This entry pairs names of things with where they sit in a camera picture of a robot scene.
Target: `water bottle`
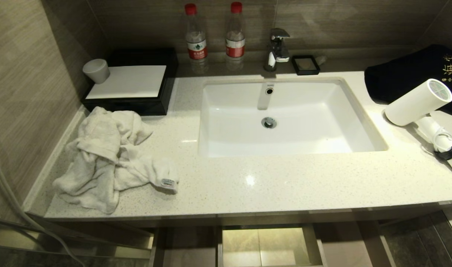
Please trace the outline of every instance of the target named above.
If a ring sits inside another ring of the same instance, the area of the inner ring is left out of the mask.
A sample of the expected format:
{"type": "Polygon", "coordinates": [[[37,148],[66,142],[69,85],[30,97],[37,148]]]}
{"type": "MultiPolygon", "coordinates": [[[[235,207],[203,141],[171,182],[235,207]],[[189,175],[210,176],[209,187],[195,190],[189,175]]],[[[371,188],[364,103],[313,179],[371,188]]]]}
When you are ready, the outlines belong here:
{"type": "Polygon", "coordinates": [[[188,54],[192,63],[193,72],[202,74],[208,71],[208,50],[206,47],[206,34],[201,27],[195,4],[186,4],[187,31],[185,39],[187,41],[188,54]]]}
{"type": "Polygon", "coordinates": [[[243,24],[243,4],[233,2],[226,28],[226,67],[232,71],[243,68],[244,46],[246,44],[243,24]]]}

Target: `towel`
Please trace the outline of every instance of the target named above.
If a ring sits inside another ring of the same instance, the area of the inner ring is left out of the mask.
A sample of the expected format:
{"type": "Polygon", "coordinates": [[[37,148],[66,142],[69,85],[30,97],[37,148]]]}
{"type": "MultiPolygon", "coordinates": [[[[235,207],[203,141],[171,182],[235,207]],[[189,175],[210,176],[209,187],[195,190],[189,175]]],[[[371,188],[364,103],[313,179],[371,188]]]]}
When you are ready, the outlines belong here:
{"type": "Polygon", "coordinates": [[[173,162],[153,158],[142,145],[151,134],[133,111],[94,108],[79,126],[78,137],[66,146],[72,162],[53,181],[58,196],[109,214],[119,203],[119,191],[150,182],[177,193],[179,179],[173,162]]]}

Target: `black soap dish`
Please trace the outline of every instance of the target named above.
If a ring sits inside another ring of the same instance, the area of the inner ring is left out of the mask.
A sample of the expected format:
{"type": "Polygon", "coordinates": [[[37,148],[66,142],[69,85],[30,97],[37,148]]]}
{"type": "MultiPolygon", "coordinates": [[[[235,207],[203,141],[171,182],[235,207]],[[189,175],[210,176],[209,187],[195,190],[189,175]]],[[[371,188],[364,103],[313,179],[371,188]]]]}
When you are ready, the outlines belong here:
{"type": "Polygon", "coordinates": [[[297,75],[317,75],[320,67],[313,56],[293,56],[292,64],[297,75]]]}

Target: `white cup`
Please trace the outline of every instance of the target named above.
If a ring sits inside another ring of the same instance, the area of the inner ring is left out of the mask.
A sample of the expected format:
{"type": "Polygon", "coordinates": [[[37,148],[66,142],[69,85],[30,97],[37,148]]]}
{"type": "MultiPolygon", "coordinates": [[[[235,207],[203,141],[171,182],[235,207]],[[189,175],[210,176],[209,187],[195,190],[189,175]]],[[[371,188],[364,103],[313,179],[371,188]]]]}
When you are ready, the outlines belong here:
{"type": "Polygon", "coordinates": [[[93,59],[83,66],[83,72],[97,84],[104,83],[111,74],[104,59],[93,59]]]}

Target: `countertop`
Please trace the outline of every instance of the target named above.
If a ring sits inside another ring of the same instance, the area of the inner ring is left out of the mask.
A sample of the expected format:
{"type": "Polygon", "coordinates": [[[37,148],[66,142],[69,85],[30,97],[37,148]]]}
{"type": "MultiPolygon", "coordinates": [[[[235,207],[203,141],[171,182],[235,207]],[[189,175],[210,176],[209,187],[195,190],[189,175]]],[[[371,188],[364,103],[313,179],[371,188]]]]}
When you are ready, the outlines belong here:
{"type": "MultiPolygon", "coordinates": [[[[116,211],[68,204],[53,197],[45,218],[158,218],[240,213],[319,211],[452,201],[452,170],[422,149],[410,126],[385,121],[385,105],[369,97],[364,73],[318,76],[278,74],[277,81],[343,78],[389,149],[349,154],[300,154],[206,158],[197,153],[202,90],[206,83],[262,81],[260,75],[177,78],[166,116],[143,117],[153,126],[146,141],[153,157],[173,159],[179,192],[168,195],[150,184],[120,193],[116,211]]],[[[432,116],[452,133],[452,116],[432,116]]]]}

